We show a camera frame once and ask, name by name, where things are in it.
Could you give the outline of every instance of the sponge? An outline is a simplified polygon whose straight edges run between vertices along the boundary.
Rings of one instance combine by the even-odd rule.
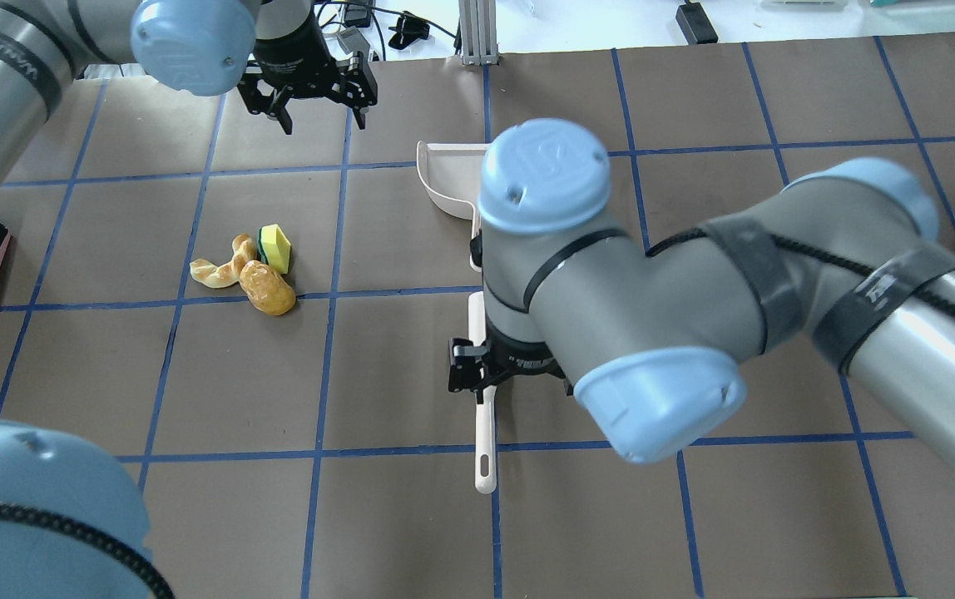
[[[292,244],[284,232],[281,232],[279,225],[260,227],[260,236],[256,243],[260,247],[262,261],[283,275],[289,272],[289,250],[292,249]]]

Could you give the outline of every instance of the cable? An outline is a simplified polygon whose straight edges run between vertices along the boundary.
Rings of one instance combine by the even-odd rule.
[[[370,20],[374,22],[375,29],[378,29],[378,39],[381,39],[382,41],[382,60],[387,61],[389,60],[389,57],[387,56],[388,53],[385,50],[385,34],[382,33],[382,23],[378,22],[378,15],[375,15],[373,12],[370,14]]]
[[[830,251],[821,250],[819,247],[813,247],[812,245],[805,244],[804,242],[797,241],[794,239],[786,238],[786,236],[770,234],[770,239],[774,240],[774,245],[780,247],[781,250],[792,251],[793,254],[807,255],[809,258],[814,258],[820,262],[826,263],[826,265],[838,266],[840,269],[850,270],[862,278],[867,278],[873,274],[876,270],[873,266],[863,265],[861,262],[855,262],[854,260],[849,260],[844,258],[842,255],[836,255],[830,253]],[[685,243],[694,239],[703,239],[706,237],[706,233],[701,229],[690,229],[688,231],[680,232],[678,235],[669,236],[669,238],[664,239],[663,241],[653,245],[651,249],[645,252],[648,258],[654,257],[663,253],[663,251],[679,245],[680,243]],[[916,299],[929,304],[930,307],[933,307],[938,312],[946,315],[949,318],[955,319],[955,304],[946,297],[937,295],[927,289],[918,289],[913,293],[913,296]]]
[[[319,7],[319,11],[316,12],[314,15],[314,20],[316,22],[322,22],[322,11],[325,11],[328,5],[329,5],[328,2],[322,2],[321,7]]]
[[[90,527],[89,524],[55,512],[45,511],[45,509],[2,502],[0,502],[0,521],[41,528],[86,543],[126,566],[129,572],[134,572],[141,582],[146,584],[148,591],[151,591],[155,599],[174,599],[174,592],[171,591],[170,585],[166,584],[166,580],[155,566],[126,543],[100,528]]]
[[[359,2],[347,2],[344,0],[330,0],[329,2],[322,3],[323,7],[326,7],[326,5],[329,5],[329,4],[338,4],[338,5],[341,5],[341,7],[366,7],[368,10],[371,10],[371,11],[386,12],[387,14],[390,14],[390,15],[405,16],[400,11],[390,11],[387,8],[381,8],[381,7],[369,7],[369,5],[362,4]],[[320,15],[322,14],[322,8],[319,8],[319,14]],[[410,16],[422,19],[422,17],[418,15],[410,15]],[[452,33],[451,31],[448,31],[447,29],[444,29],[444,27],[440,27],[439,24],[432,22],[432,20],[429,20],[429,19],[422,19],[422,20],[424,20],[425,22],[429,24],[432,24],[433,27],[436,27],[440,31],[444,31],[444,35],[447,35],[447,37],[455,39],[454,33]]]

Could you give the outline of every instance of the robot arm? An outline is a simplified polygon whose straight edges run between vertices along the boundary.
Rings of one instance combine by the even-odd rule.
[[[0,0],[0,185],[79,73],[138,61],[175,90],[236,86],[286,133],[292,98],[343,103],[360,128],[378,101],[367,57],[334,60],[310,0]]]
[[[487,341],[453,346],[485,376],[455,369],[454,390],[565,376],[623,458],[654,462],[739,408],[737,364],[804,331],[955,467],[955,257],[908,171],[853,160],[646,257],[606,209],[608,164],[552,119],[488,149]]]

